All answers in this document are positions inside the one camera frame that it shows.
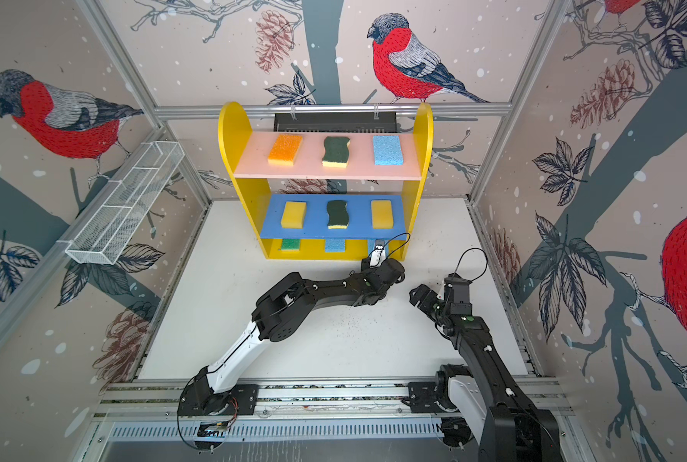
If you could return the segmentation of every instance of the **sponge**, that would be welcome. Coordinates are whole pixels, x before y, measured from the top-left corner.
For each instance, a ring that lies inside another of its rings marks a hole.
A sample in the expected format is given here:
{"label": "sponge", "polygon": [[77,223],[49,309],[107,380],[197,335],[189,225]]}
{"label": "sponge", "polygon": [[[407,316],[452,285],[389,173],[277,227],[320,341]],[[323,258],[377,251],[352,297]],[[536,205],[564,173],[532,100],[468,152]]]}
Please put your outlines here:
{"label": "sponge", "polygon": [[283,239],[281,251],[298,251],[300,250],[300,239]]}
{"label": "sponge", "polygon": [[284,204],[284,213],[282,215],[283,228],[297,228],[302,229],[305,223],[305,210],[307,203],[289,201]]}
{"label": "sponge", "polygon": [[345,239],[326,239],[326,252],[345,252]]}
{"label": "sponge", "polygon": [[392,229],[392,202],[372,200],[372,229]]}
{"label": "sponge", "polygon": [[281,166],[291,166],[295,163],[295,156],[302,144],[299,134],[280,134],[269,153],[269,163]]}
{"label": "sponge", "polygon": [[344,168],[349,163],[349,137],[346,136],[326,136],[323,147],[326,153],[323,156],[324,167]]}
{"label": "sponge", "polygon": [[403,165],[403,149],[400,147],[400,137],[396,134],[375,135],[372,137],[375,148],[376,166]]}
{"label": "sponge", "polygon": [[348,228],[349,213],[346,211],[345,200],[330,200],[326,209],[328,210],[328,229]]}

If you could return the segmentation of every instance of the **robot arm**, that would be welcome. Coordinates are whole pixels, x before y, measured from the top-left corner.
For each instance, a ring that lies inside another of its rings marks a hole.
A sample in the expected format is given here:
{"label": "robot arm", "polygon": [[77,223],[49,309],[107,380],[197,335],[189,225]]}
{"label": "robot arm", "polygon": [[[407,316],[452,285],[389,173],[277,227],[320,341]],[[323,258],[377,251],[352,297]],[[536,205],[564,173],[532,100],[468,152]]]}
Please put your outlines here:
{"label": "robot arm", "polygon": [[410,303],[434,322],[467,364],[441,366],[436,374],[438,404],[461,411],[478,440],[480,461],[561,462],[556,419],[551,411],[536,408],[515,383],[487,324],[472,316],[469,284],[458,274],[449,274],[444,279],[444,300],[423,284],[410,291]]}
{"label": "robot arm", "polygon": [[362,260],[361,272],[345,280],[304,280],[300,273],[287,274],[256,301],[251,321],[228,352],[200,369],[184,387],[177,414],[212,415],[228,405],[230,390],[246,368],[269,345],[291,336],[311,311],[336,305],[374,305],[393,284],[403,282],[405,269],[388,258],[371,267]]}

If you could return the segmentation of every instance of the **pink shelf board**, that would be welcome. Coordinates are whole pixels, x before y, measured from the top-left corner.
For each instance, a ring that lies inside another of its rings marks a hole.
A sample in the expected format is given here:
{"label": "pink shelf board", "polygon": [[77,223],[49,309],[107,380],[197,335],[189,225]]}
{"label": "pink shelf board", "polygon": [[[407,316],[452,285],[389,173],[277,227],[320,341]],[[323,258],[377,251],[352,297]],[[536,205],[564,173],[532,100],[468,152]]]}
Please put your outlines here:
{"label": "pink shelf board", "polygon": [[[376,166],[372,136],[382,133],[296,133],[303,137],[293,166],[270,165],[266,160],[279,132],[253,132],[246,150],[238,162],[237,178],[320,178],[330,180],[421,180],[421,169],[415,152],[412,134],[399,136],[403,149],[403,165]],[[345,169],[323,167],[326,136],[348,136],[349,164]]]}

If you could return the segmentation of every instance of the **metal vent grill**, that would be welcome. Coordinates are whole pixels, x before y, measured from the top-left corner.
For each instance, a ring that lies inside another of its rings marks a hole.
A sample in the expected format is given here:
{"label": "metal vent grill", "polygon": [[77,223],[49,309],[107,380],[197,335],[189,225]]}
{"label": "metal vent grill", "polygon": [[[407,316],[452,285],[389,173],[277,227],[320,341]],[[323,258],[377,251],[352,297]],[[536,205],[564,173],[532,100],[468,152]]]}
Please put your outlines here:
{"label": "metal vent grill", "polygon": [[[182,435],[194,441],[282,441],[332,439],[414,439],[443,438],[441,419],[359,418],[309,420],[238,420],[229,432],[197,437],[200,422],[181,423]],[[179,440],[176,421],[116,422],[110,441]]]}

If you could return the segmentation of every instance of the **dark green sponge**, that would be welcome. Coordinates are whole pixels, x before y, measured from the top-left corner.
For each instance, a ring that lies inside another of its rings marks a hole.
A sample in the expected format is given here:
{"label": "dark green sponge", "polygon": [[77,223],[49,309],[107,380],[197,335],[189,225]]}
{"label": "dark green sponge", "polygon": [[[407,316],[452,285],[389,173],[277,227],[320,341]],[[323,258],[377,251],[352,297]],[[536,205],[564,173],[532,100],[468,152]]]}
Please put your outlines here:
{"label": "dark green sponge", "polygon": [[328,210],[328,229],[346,229],[349,226],[349,213],[345,200],[331,200],[326,205]]}

